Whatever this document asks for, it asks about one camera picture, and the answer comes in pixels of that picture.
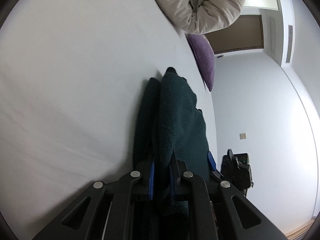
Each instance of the metal rivet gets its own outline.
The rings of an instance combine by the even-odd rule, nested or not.
[[[131,177],[133,177],[133,178],[138,178],[138,177],[140,177],[141,173],[140,173],[140,171],[132,171],[132,172],[130,173],[130,175],[131,175]]]
[[[228,188],[228,187],[230,187],[230,182],[226,181],[226,180],[223,180],[223,181],[220,182],[220,185],[221,185],[221,187]]]
[[[94,188],[102,188],[103,186],[103,182],[102,181],[96,181],[94,184],[93,184],[93,187]]]
[[[185,171],[183,173],[183,176],[185,176],[186,178],[192,178],[193,177],[193,173],[191,171]]]

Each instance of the bed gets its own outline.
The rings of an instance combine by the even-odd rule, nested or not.
[[[196,93],[217,158],[211,93],[154,0],[17,3],[0,29],[0,210],[20,240],[132,169],[144,86],[169,66]]]

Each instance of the green blanket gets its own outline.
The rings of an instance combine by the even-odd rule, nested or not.
[[[175,152],[188,170],[209,181],[208,142],[202,111],[185,78],[168,68],[162,81],[151,78],[137,117],[133,167],[155,156],[154,201],[135,206],[133,239],[189,239],[188,203],[169,198],[169,163]]]

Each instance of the wall outlet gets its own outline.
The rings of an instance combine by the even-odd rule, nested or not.
[[[247,135],[245,133],[240,133],[240,140],[246,139]]]

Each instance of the purple pillow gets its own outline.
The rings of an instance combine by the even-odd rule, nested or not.
[[[213,87],[215,63],[214,52],[211,45],[204,35],[188,34],[187,40],[193,55],[195,56],[202,79],[211,92]]]

